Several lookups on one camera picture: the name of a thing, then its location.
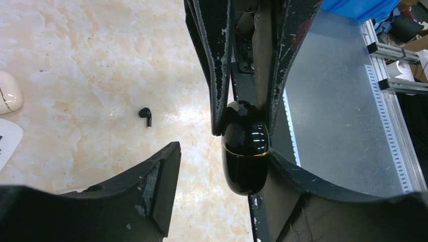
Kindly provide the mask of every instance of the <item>gold trim band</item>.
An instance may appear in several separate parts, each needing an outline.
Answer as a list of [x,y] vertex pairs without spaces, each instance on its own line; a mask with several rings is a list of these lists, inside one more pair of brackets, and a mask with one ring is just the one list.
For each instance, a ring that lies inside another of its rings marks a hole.
[[227,152],[229,152],[232,155],[237,156],[237,157],[247,157],[247,158],[263,157],[269,153],[269,149],[268,149],[266,152],[261,153],[261,154],[257,154],[257,155],[238,155],[238,154],[235,154],[232,151],[230,151],[223,142],[222,142],[222,145]]

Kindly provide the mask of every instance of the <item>cardboard box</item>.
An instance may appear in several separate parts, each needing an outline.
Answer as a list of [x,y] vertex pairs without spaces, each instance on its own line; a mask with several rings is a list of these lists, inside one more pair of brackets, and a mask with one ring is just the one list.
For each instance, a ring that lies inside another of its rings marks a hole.
[[419,2],[419,0],[401,0],[398,3],[398,7],[402,7],[402,6],[412,6],[415,5],[417,2]]
[[[423,49],[428,49],[428,35],[403,46],[403,48],[415,52],[421,51]],[[412,69],[414,77],[418,78],[421,82],[428,83],[425,74],[422,73],[423,66],[421,64],[410,65],[410,67]]]

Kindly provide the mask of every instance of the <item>white paper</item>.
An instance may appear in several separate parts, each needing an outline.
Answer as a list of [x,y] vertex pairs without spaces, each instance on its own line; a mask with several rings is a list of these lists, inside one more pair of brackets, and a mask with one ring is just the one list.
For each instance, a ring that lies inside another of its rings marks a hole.
[[18,147],[23,134],[19,125],[0,118],[0,171]]

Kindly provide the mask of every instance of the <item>metal mechanism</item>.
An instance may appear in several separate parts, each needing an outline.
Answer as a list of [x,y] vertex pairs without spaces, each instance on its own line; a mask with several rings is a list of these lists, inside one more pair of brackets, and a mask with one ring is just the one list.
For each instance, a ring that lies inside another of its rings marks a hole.
[[1,241],[161,241],[168,236],[180,144],[81,193],[0,187]]
[[[369,44],[367,49],[369,54],[375,58],[390,60],[393,62],[400,61],[409,64],[420,62],[419,55],[414,51],[382,44],[377,41]],[[407,94],[428,94],[428,84],[399,80],[396,78],[382,79],[379,81],[379,86],[382,91]]]
[[322,2],[184,0],[187,28],[208,83],[213,135],[222,132],[232,49],[235,59],[245,62],[238,71],[251,75],[254,69],[256,106],[273,134],[289,66]]
[[405,63],[416,63],[419,61],[419,56],[416,52],[403,48],[373,42],[367,46],[368,53],[371,56],[388,59],[391,61],[401,61]]
[[[361,32],[366,45],[371,43],[377,43],[378,38],[376,36],[375,28],[370,20],[366,21],[361,26]],[[371,57],[371,63],[376,74],[377,81],[389,79],[387,73],[387,66],[383,58]],[[398,137],[397,144],[401,154],[403,155],[403,165],[406,167],[407,175],[409,177],[409,183],[413,187],[414,191],[428,191],[425,180],[416,157],[410,134],[406,126],[403,114],[401,112],[400,104],[398,102],[397,95],[394,92],[383,92],[382,98],[385,101],[387,111],[389,113],[388,118],[391,120],[391,127],[393,132]]]
[[[288,71],[321,3],[184,0],[187,27],[208,82],[214,135],[227,123],[224,102],[231,75],[235,100],[254,102],[254,94],[275,137]],[[249,86],[251,93],[239,93],[238,86]],[[293,156],[292,148],[286,155]],[[264,158],[264,187],[248,196],[254,241],[424,241],[426,193],[370,196],[329,183],[273,148]]]

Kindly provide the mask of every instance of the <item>blue cloth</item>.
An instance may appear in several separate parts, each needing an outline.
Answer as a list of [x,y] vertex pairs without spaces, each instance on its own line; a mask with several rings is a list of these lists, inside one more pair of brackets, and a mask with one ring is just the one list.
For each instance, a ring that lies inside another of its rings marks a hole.
[[398,16],[400,16],[400,10],[398,10],[398,8],[394,8],[389,16],[385,17],[374,25],[376,34],[382,32],[387,34],[392,29],[391,24],[398,18]]
[[376,19],[380,23],[399,2],[400,0],[324,0],[322,9],[360,23],[369,19]]

